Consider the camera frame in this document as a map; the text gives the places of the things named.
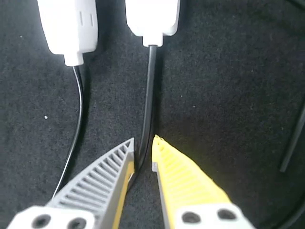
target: power cord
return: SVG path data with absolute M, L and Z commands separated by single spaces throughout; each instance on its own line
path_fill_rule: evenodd
M 156 45 L 149 46 L 145 109 L 144 109 L 141 140 L 138 146 L 138 150 L 135 153 L 135 173 L 129 179 L 127 191 L 131 189 L 135 180 L 137 179 L 138 174 L 145 162 L 147 151 L 149 149 L 149 137 L 152 126 L 153 85 L 154 85 L 154 72 L 156 66 L 157 48 L 158 46 Z
M 66 159 L 65 165 L 63 167 L 62 173 L 61 173 L 61 178 L 58 181 L 58 184 L 57 184 L 56 189 L 53 193 L 52 199 L 55 197 L 55 195 L 60 191 L 60 189 L 63 186 L 63 181 L 64 181 L 64 178 L 66 176 L 66 172 L 67 172 L 67 169 L 69 167 L 71 157 L 73 155 L 73 152 L 74 152 L 77 140 L 78 140 L 78 136 L 79 136 L 80 130 L 81 130 L 81 122 L 82 122 L 82 114 L 83 114 L 83 88 L 82 88 L 81 73 L 80 73 L 79 67 L 74 66 L 73 67 L 73 72 L 74 72 L 74 75 L 75 75 L 77 88 L 78 88 L 78 93 L 79 93 L 79 100 L 80 100 L 79 115 L 78 115 L 78 119 L 77 119 L 77 125 L 76 125 L 76 129 L 75 129 L 74 137 L 73 137 L 72 143 L 70 145 L 70 149 L 68 151 L 67 159 Z

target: black cable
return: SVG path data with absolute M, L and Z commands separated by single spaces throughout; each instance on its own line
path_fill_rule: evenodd
M 76 78 L 76 83 L 77 83 L 77 87 L 78 87 L 78 93 L 79 93 L 79 100 L 80 100 L 80 108 L 79 108 L 79 115 L 78 115 L 78 120 L 77 120 L 77 125 L 76 125 L 76 129 L 75 129 L 75 134 L 70 146 L 70 149 L 68 151 L 68 155 L 67 155 L 67 159 L 65 162 L 65 166 L 62 170 L 61 173 L 61 178 L 58 181 L 57 187 L 54 191 L 54 194 L 52 196 L 52 199 L 55 197 L 55 195 L 59 192 L 59 190 L 62 188 L 63 185 L 63 180 L 65 178 L 71 157 L 73 155 L 76 143 L 77 143 L 77 139 L 78 136 L 80 134 L 80 129 L 81 129 L 81 121 L 82 121 L 82 114 L 83 114 L 83 88 L 82 88 L 82 83 L 81 83 L 81 73 L 80 73 L 80 69 L 78 66 L 74 66 L 73 67 L 73 72 Z
M 287 0 L 297 8 L 300 8 L 302 10 L 305 10 L 305 0 Z
M 154 83 L 154 71 L 156 66 L 157 48 L 158 46 L 156 45 L 149 46 L 146 98 L 145 98 L 142 134 L 141 134 L 141 140 L 138 150 L 135 153 L 135 165 L 134 165 L 135 173 L 129 179 L 128 189 L 127 189 L 128 191 L 130 190 L 136 178 L 138 177 L 139 171 L 145 162 L 147 151 L 149 149 L 149 137 L 151 131 L 152 112 L 153 112 L 153 83 Z
M 283 222 L 281 222 L 276 229 L 288 229 L 293 225 L 299 218 L 300 216 L 304 213 L 305 211 L 305 194 L 303 194 L 303 197 L 300 201 L 301 203 L 298 203 L 299 206 L 297 206 L 292 213 L 286 218 Z
M 292 133 L 291 138 L 289 140 L 287 151 L 285 152 L 285 156 L 284 156 L 284 159 L 283 159 L 281 167 L 280 167 L 280 172 L 282 172 L 282 173 L 284 173 L 287 169 L 291 156 L 295 150 L 297 141 L 301 135 L 304 124 L 305 124 L 305 99 L 304 99 L 304 103 L 303 103 L 303 107 L 302 107 L 300 116 L 295 125 L 294 132 Z

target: dark fabric surface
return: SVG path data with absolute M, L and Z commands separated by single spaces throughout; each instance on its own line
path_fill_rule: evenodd
M 192 158 L 258 228 L 305 190 L 305 133 L 279 162 L 305 94 L 305 16 L 280 0 L 181 0 L 178 32 L 158 50 L 154 132 Z M 148 49 L 123 0 L 97 0 L 99 47 L 85 55 L 85 123 L 71 177 L 140 137 Z M 71 68 L 50 53 L 36 0 L 0 2 L 0 228 L 52 196 L 77 120 Z M 150 161 L 128 193 L 121 228 L 162 228 Z M 305 216 L 292 227 L 304 228 Z

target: cable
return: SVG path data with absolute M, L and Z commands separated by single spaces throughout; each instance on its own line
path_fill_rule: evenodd
M 287 169 L 291 156 L 295 150 L 297 141 L 301 135 L 304 124 L 305 124 L 305 100 L 304 100 L 304 104 L 303 104 L 303 108 L 301 110 L 300 116 L 297 120 L 294 132 L 291 135 L 291 138 L 289 140 L 287 151 L 285 152 L 285 156 L 284 156 L 284 159 L 283 159 L 281 167 L 280 167 L 280 172 L 282 172 L 282 173 L 284 173 Z
M 83 113 L 83 88 L 82 88 L 82 83 L 81 83 L 81 73 L 80 73 L 79 67 L 78 66 L 74 66 L 73 67 L 73 72 L 74 72 L 74 75 L 75 75 L 75 78 L 76 78 L 76 83 L 77 83 L 78 93 L 79 93 L 79 99 L 80 99 L 79 115 L 78 115 L 77 125 L 76 125 L 76 129 L 75 129 L 75 134 L 74 134 L 74 137 L 73 137 L 70 149 L 68 151 L 68 155 L 67 155 L 67 159 L 66 159 L 66 162 L 65 162 L 65 166 L 64 166 L 64 168 L 62 170 L 61 178 L 58 181 L 58 184 L 57 184 L 57 187 L 56 187 L 56 189 L 54 191 L 52 199 L 55 197 L 55 195 L 62 188 L 62 183 L 63 183 L 63 180 L 65 178 L 65 175 L 66 175 L 66 172 L 67 172 L 67 169 L 68 169 L 71 157 L 73 155 L 73 152 L 74 152 L 74 149 L 75 149 L 75 146 L 76 146 L 76 143 L 77 143 L 78 136 L 80 134 L 80 129 L 81 129 L 81 121 L 82 121 L 82 113 Z
M 276 229 L 288 229 L 300 218 L 305 211 L 305 194 L 303 194 L 300 202 L 301 203 L 299 206 L 292 210 L 292 213 L 288 216 L 288 218 L 281 222 L 280 225 L 275 227 Z
M 305 10 L 305 0 L 287 0 L 287 1 L 293 4 L 294 6 L 302 10 Z
M 149 59 L 148 59 L 148 70 L 147 70 L 147 84 L 146 84 L 146 98 L 145 98 L 145 109 L 144 119 L 142 125 L 142 134 L 138 150 L 135 153 L 135 173 L 130 177 L 128 182 L 129 191 L 133 186 L 136 178 L 138 177 L 139 171 L 142 168 L 148 151 L 149 137 L 152 124 L 152 111 L 153 111 L 153 82 L 154 82 L 154 71 L 156 66 L 156 45 L 149 46 Z

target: white usb plug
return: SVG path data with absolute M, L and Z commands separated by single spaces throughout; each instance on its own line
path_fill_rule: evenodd
M 180 0 L 125 0 L 127 25 L 143 45 L 163 45 L 163 36 L 177 32 Z
M 38 6 L 50 51 L 64 55 L 67 66 L 83 64 L 82 54 L 97 46 L 95 0 L 38 0 Z

